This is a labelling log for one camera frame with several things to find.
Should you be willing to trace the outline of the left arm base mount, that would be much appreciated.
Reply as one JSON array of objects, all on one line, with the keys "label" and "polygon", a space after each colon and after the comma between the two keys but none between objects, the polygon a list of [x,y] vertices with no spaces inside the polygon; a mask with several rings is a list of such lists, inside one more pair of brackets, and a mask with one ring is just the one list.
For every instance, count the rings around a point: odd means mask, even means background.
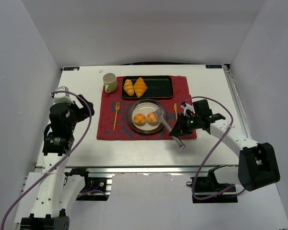
[{"label": "left arm base mount", "polygon": [[64,185],[67,184],[69,178],[74,175],[81,177],[84,181],[84,187],[80,190],[76,200],[78,201],[107,201],[107,178],[95,177],[90,175],[87,168],[72,168],[70,172],[65,172]]}]

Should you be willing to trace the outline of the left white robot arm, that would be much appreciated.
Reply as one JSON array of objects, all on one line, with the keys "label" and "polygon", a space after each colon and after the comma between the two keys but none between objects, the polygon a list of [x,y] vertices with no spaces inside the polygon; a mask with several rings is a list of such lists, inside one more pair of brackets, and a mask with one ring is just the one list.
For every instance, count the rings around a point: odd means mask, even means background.
[{"label": "left white robot arm", "polygon": [[36,200],[28,217],[21,219],[22,230],[67,230],[70,227],[68,210],[76,201],[79,192],[85,188],[85,168],[65,173],[69,156],[78,146],[74,143],[76,124],[92,119],[93,104],[81,94],[76,98],[82,107],[70,98],[71,93],[52,93],[54,104],[50,108],[50,124],[44,130],[42,176],[34,183],[38,186]]}]

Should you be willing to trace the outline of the metal serving tongs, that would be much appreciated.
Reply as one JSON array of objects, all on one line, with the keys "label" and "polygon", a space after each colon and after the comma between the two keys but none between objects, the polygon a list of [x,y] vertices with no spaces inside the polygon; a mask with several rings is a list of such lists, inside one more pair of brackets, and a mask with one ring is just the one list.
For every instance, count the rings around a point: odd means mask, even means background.
[{"label": "metal serving tongs", "polygon": [[[164,118],[162,110],[160,109],[155,110],[154,115],[169,132],[172,131],[172,128],[170,127],[170,125],[167,123],[167,121]],[[185,148],[185,144],[178,137],[176,136],[171,136],[171,137],[178,144],[180,150],[183,150]]]}]

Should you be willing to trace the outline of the round bread bun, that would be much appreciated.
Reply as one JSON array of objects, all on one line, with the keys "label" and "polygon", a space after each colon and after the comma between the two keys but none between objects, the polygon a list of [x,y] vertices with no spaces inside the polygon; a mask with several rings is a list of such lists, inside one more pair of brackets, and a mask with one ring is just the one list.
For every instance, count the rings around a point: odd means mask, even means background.
[{"label": "round bread bun", "polygon": [[137,125],[137,126],[143,126],[146,123],[146,116],[144,114],[136,114],[133,117],[133,122]]},{"label": "round bread bun", "polygon": [[147,121],[148,121],[148,123],[151,123],[151,124],[154,124],[154,123],[158,122],[158,119],[157,119],[157,117],[155,116],[154,112],[150,112],[150,113],[147,115]]}]

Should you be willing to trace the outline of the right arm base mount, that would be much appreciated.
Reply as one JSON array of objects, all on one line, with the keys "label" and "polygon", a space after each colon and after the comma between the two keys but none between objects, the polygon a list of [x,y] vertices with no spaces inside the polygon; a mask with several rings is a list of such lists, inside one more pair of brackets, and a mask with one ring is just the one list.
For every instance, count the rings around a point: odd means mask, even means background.
[{"label": "right arm base mount", "polygon": [[[205,197],[217,193],[206,182],[207,177],[198,177],[195,184],[195,194],[198,197]],[[222,203],[237,203],[236,187],[229,189],[226,193],[215,196],[207,200],[197,200],[192,196],[193,204],[222,204]]]}]

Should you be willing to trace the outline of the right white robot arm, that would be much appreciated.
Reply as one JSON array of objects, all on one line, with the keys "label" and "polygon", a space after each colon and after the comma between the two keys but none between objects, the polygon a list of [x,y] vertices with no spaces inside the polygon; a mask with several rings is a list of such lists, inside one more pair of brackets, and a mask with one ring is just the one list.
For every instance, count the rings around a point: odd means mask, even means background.
[{"label": "right white robot arm", "polygon": [[258,143],[236,130],[221,114],[208,116],[178,115],[170,136],[187,136],[194,129],[202,129],[218,138],[239,158],[237,167],[217,166],[209,170],[206,183],[214,191],[227,184],[238,184],[253,191],[280,181],[274,148],[269,143]]}]

